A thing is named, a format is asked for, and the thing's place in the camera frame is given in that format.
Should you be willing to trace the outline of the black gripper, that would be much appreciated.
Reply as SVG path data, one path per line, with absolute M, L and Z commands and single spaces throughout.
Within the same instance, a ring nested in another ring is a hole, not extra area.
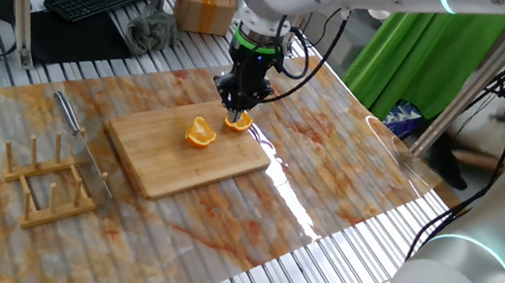
M 241 44 L 232 44 L 229 53 L 233 60 L 231 71 L 215 76 L 213 81 L 223 106 L 228 109 L 228 121 L 237 123 L 245 111 L 252 110 L 273 93 L 266 75 L 276 57 L 274 54 L 252 52 Z

